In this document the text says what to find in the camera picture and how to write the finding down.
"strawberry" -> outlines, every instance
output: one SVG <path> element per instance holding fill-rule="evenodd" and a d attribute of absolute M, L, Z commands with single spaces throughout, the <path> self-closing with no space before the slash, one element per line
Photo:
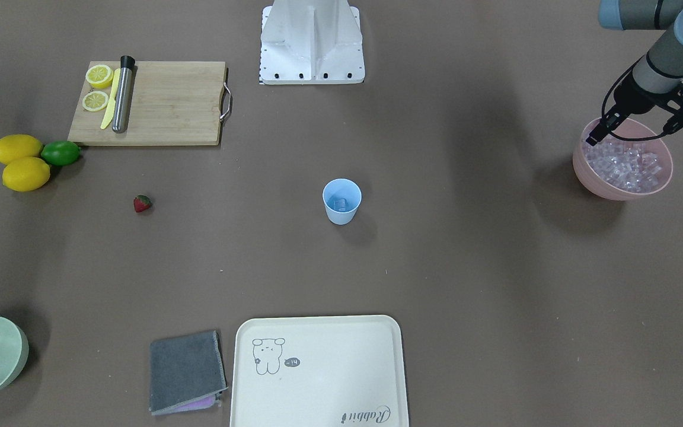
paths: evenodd
<path fill-rule="evenodd" d="M 146 211 L 147 209 L 151 208 L 151 206 L 152 200 L 149 200 L 149 197 L 146 197 L 145 195 L 138 195 L 133 200 L 133 208 L 135 209 L 136 213 Z"/>

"yellow knife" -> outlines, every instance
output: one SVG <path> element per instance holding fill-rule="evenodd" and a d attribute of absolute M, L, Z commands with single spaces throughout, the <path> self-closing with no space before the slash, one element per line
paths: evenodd
<path fill-rule="evenodd" d="M 109 123 L 112 121 L 112 116 L 114 116 L 114 98 L 117 94 L 117 83 L 120 81 L 120 68 L 112 73 L 112 89 L 109 90 L 109 102 L 107 103 L 107 109 L 105 111 L 105 116 L 102 119 L 102 125 L 100 129 L 107 129 Z"/>

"folded cloth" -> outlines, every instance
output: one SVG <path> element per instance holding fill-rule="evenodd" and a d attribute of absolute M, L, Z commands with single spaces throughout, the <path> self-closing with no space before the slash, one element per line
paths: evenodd
<path fill-rule="evenodd" d="M 227 388 L 214 331 L 152 342 L 149 367 L 152 415 L 209 408 Z"/>

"cutting board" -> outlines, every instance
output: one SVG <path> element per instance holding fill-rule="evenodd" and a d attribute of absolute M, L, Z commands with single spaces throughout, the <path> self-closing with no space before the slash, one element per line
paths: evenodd
<path fill-rule="evenodd" d="M 116 60 L 92 60 L 89 67 L 98 64 L 120 67 Z M 218 145 L 225 73 L 225 62 L 139 60 L 124 133 L 112 132 L 111 124 L 100 129 L 104 109 L 83 108 L 84 95 L 98 90 L 84 81 L 68 140 L 105 146 Z M 109 94 L 110 88 L 100 90 Z"/>

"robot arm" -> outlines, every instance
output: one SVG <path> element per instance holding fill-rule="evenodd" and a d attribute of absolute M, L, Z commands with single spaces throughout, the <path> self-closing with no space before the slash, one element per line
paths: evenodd
<path fill-rule="evenodd" d="M 645 114 L 653 106 L 672 113 L 660 137 L 683 128 L 683 1 L 602 0 L 599 18 L 607 28 L 647 29 L 666 24 L 668 28 L 618 79 L 623 82 L 615 88 L 615 105 L 602 116 L 586 142 L 596 145 L 612 135 L 630 114 Z"/>

